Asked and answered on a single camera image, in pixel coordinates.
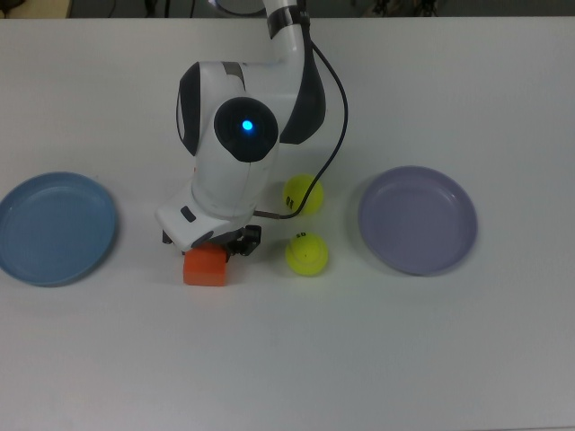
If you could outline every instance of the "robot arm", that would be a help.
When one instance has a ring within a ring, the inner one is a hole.
[[[276,63],[200,62],[180,81],[178,126],[196,171],[156,217],[182,251],[242,229],[268,183],[278,143],[300,144],[323,123],[305,2],[264,4]]]

